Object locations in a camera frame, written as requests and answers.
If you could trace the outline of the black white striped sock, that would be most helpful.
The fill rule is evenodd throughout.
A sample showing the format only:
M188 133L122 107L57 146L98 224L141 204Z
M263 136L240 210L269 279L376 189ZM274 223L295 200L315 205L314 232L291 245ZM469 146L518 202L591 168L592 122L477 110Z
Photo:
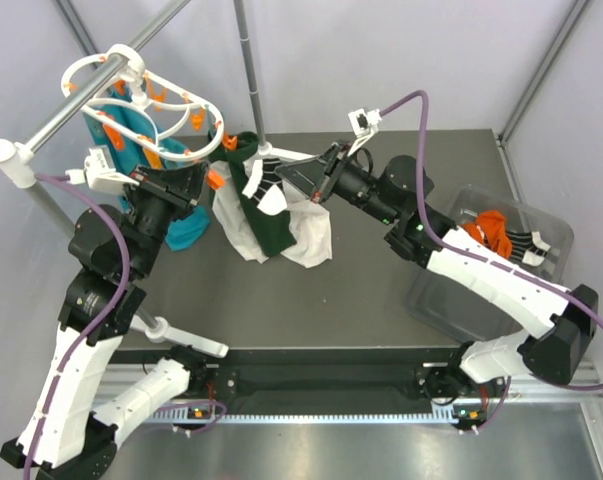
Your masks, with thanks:
M287 209L283 181L276 173L281 165L278 158L255 160L242 190L242 195L252 200L257 209L268 216L276 216Z

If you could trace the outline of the white and green shirt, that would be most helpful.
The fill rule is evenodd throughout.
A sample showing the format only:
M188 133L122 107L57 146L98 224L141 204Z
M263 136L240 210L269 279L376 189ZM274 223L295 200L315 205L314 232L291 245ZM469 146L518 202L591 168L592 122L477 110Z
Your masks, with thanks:
M250 131L232 137L234 148L220 145L210 155L212 170L225 185L211 194L211 209L231 246L246 261L264 263L283 256L305 268L333 257L330 213L283 182L287 209L268 216L242 195L259 138Z

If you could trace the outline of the white clip hanger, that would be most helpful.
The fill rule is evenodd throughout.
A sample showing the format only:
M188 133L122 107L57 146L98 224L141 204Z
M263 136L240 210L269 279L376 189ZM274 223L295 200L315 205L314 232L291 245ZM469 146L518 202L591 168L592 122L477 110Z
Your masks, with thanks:
M165 170L203 163L220 145L234 148L220 110L208 100L147 69L137 51L123 44L71 64L61 79L64 96L78 91L74 76L87 66L105 63L116 54L124 65L92 94L81 112L143 148L153 169ZM154 138L136 133L99 110L105 105L128 108L145 118Z

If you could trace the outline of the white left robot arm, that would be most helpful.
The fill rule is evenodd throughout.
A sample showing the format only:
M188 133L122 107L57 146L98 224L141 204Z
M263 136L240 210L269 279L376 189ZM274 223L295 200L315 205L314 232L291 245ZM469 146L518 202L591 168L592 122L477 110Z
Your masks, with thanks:
M206 166L115 175L129 204L99 205L77 188L72 172L36 174L80 199L87 210L68 250L81 268L66 290L55 350L35 410L0 456L26 479L98 479L128 437L168 402L208 391L209 373L194 344L176 342L155 368L110 402L93 405L112 356L146 297L136 281L149 276L170 224L193 212Z

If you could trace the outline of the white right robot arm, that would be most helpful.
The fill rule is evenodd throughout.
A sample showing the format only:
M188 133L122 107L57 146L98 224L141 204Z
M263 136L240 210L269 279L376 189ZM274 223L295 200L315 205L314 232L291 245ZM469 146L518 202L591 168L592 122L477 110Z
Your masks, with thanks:
M568 386L590 345L598 295L581 285L567 290L540 279L479 244L464 229L418 204L432 188L416 185L417 161L390 159L374 175L335 142L323 154L284 163L276 174L309 200L323 203L336 195L390 226L385 240L402 259L465 287L515 320L520 331L462 345L450 362L448 384L468 396L498 377L531 374Z

